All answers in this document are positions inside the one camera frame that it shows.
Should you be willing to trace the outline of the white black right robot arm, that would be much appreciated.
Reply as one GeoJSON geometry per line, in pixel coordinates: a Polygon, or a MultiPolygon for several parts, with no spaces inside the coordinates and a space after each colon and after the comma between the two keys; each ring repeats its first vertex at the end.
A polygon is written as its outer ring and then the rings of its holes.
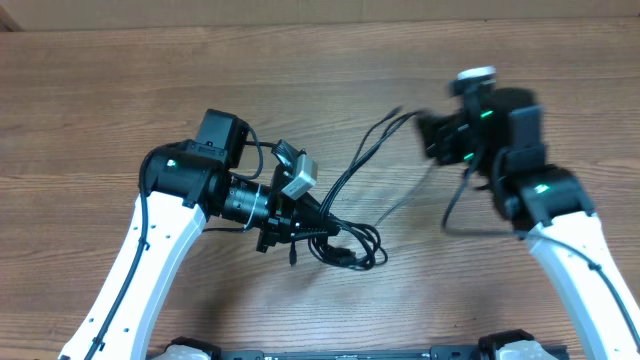
{"type": "Polygon", "coordinates": [[[451,115],[417,116],[425,153],[487,178],[499,215],[545,271],[590,359],[639,356],[639,306],[608,249],[596,207],[571,171],[547,162],[544,109],[522,88],[471,90],[451,115]]]}

